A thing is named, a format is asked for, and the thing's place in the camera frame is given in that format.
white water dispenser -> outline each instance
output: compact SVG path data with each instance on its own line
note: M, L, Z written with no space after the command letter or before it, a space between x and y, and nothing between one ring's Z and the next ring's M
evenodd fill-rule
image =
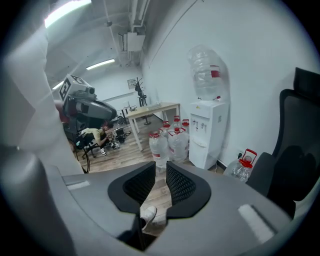
M229 103L219 99L191 104L189 160L208 170L216 164L225 137Z

chair headrest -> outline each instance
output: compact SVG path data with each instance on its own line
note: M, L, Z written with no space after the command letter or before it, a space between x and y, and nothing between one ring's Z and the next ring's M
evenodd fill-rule
M320 100L320 74L295 68L293 89L296 93L313 101Z

yellow shirt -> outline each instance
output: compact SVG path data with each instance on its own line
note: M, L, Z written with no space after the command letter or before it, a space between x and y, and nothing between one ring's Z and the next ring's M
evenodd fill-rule
M94 139L95 139L95 141L96 141L96 143L98 145L100 145L100 143L101 143L100 136L105 133L104 130L102 130L102 128L101 129L86 128L86 129L83 130L83 132L85 134L92 134Z

sneaker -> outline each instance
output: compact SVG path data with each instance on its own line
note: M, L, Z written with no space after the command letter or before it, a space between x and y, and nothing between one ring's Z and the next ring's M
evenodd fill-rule
M101 148L100 151L101 151L101 154L102 154L103 156L105 156L105 155L107 154L107 152L105 151L104 148Z
M157 214L157 208L154 206L150 206L149 208L143 210L140 214L140 218L145 220L145 225L142 230L145 230L148 226L148 223L151 222Z

red label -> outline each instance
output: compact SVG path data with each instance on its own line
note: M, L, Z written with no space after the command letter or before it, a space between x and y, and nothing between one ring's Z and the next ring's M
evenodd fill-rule
M219 78L220 74L218 70L211 70L211 77L212 78Z

